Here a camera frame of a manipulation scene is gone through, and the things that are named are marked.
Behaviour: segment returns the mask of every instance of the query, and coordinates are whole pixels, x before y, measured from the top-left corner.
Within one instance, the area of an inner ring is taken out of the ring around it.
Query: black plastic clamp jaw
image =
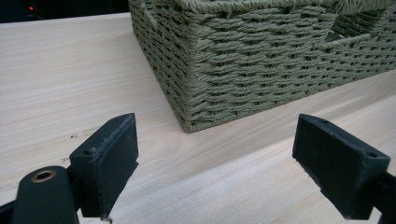
[[[65,169],[36,170],[20,183],[17,200],[0,207],[0,223],[78,223],[107,218],[137,167],[134,114],[109,120],[71,155]]]
[[[292,156],[347,219],[396,223],[396,178],[390,157],[325,119],[300,115]]]

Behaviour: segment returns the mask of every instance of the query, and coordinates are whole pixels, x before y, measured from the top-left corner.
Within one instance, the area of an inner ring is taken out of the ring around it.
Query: light wood surface
[[[291,157],[298,114],[328,119],[390,155],[396,71],[186,134],[138,46],[129,14],[0,25],[0,204],[35,169],[108,119],[135,112],[140,165],[119,223],[344,223]],[[374,210],[369,221],[376,223]],[[102,223],[82,218],[81,223]]]

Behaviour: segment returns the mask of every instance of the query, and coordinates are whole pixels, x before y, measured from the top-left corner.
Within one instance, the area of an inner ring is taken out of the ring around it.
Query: brass ring
[[[53,170],[41,171],[40,173],[38,173],[32,177],[32,182],[42,183],[44,181],[47,181],[47,180],[53,178],[55,175],[56,175],[56,172]]]

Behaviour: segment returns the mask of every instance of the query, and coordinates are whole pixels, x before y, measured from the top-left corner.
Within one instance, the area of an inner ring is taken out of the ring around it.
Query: clamp jaw
[[[347,219],[396,223],[396,177],[390,157],[325,119],[300,115],[292,156]]]
[[[137,167],[134,114],[109,120],[70,155],[71,165],[33,171],[20,182],[17,199],[0,207],[0,223],[78,223],[108,218]]]

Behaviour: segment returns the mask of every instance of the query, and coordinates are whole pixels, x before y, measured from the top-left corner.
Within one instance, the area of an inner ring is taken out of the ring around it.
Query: woven basket
[[[396,67],[394,0],[129,0],[187,133]]]

